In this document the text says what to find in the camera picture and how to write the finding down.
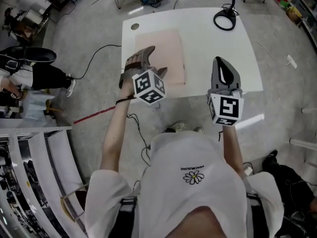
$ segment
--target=wristband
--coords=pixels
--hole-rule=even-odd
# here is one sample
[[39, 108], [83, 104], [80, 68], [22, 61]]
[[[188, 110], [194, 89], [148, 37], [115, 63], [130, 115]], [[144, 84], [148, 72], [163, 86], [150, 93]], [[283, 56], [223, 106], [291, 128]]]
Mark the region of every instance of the wristband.
[[117, 101], [115, 102], [115, 104], [117, 105], [117, 104], [120, 103], [120, 102], [129, 101], [129, 100], [133, 100], [133, 99], [135, 99], [135, 97], [134, 97], [133, 95], [131, 95], [131, 96], [128, 96], [128, 97], [125, 97], [125, 98], [122, 98], [122, 99], [117, 100]]

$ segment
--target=white table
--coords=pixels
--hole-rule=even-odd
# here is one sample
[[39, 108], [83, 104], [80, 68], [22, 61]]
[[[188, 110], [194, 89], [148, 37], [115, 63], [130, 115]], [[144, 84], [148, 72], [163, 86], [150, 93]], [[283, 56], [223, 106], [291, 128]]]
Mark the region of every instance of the white table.
[[[244, 92], [262, 91], [258, 63], [240, 17], [237, 17], [232, 31], [220, 30], [213, 23], [213, 16], [220, 10], [177, 9], [125, 20], [122, 27], [122, 68], [126, 59], [136, 52], [136, 35], [177, 28], [183, 45], [186, 84], [167, 86], [168, 98], [205, 95], [211, 88], [212, 62], [216, 56], [230, 62], [239, 72]], [[132, 30], [131, 25], [135, 23], [140, 26]]]

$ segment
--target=white box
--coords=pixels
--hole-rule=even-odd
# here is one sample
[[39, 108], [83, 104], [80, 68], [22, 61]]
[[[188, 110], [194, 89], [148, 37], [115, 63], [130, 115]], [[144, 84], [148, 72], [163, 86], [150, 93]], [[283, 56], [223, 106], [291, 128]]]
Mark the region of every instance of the white box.
[[166, 98], [164, 82], [153, 71], [146, 70], [132, 79], [137, 99], [151, 105]]
[[208, 105], [213, 123], [233, 126], [242, 117], [244, 99], [211, 93]]

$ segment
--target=concrete floor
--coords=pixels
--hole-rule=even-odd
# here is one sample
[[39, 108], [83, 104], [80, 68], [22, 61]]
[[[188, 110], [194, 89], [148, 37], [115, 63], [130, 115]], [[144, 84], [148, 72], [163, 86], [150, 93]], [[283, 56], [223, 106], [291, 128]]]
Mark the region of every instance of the concrete floor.
[[[140, 15], [173, 9], [176, 0], [165, 0], [159, 8], [145, 6], [132, 15], [128, 12], [140, 7], [131, 5], [118, 10], [114, 0], [81, 0], [74, 11], [63, 17], [55, 29], [48, 31], [52, 41], [46, 46], [57, 53], [55, 66], [79, 77], [87, 68], [93, 53], [106, 44], [121, 45], [122, 22]], [[190, 7], [220, 7], [228, 0], [180, 0], [176, 9]], [[245, 94], [243, 119], [264, 114], [265, 119], [238, 131], [243, 160], [253, 161], [259, 170], [262, 158], [271, 150], [279, 150], [278, 160], [294, 168], [304, 179], [317, 183], [317, 170], [304, 164], [305, 159], [317, 163], [317, 153], [288, 144], [290, 137], [316, 142], [316, 114], [302, 114], [301, 108], [317, 107], [317, 59], [303, 29], [292, 23], [273, 0], [238, 0], [236, 9], [259, 64], [264, 90]], [[284, 66], [258, 43], [263, 44], [278, 60], [287, 63], [290, 54], [297, 69]], [[64, 118], [75, 120], [114, 105], [118, 94], [121, 48], [105, 48], [95, 56], [83, 80], [77, 82], [73, 95], [63, 94], [55, 100], [65, 112]], [[188, 130], [203, 126], [206, 134], [218, 140], [221, 127], [213, 125], [206, 97], [163, 100], [160, 109], [142, 104], [131, 105], [136, 113], [146, 142], [176, 120], [187, 121]], [[84, 179], [99, 167], [101, 148], [112, 111], [73, 126], [71, 140], [74, 155]], [[132, 119], [127, 121], [120, 171], [130, 185], [141, 177], [145, 164], [140, 153], [144, 147]]]

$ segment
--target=black lamp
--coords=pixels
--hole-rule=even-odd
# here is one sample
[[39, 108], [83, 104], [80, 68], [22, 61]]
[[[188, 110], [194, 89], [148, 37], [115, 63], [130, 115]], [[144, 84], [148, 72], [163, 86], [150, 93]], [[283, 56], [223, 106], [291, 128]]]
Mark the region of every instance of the black lamp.
[[[222, 6], [223, 10], [218, 12], [213, 17], [213, 22], [218, 28], [220, 28], [224, 31], [231, 31], [236, 26], [236, 16], [238, 16], [239, 13], [234, 9], [234, 5], [235, 5], [235, 0], [232, 0], [232, 4], [224, 4]], [[231, 28], [223, 28], [223, 27], [219, 26], [216, 22], [216, 18], [218, 18], [218, 17], [225, 17], [225, 18], [229, 19], [232, 23], [232, 27]]]

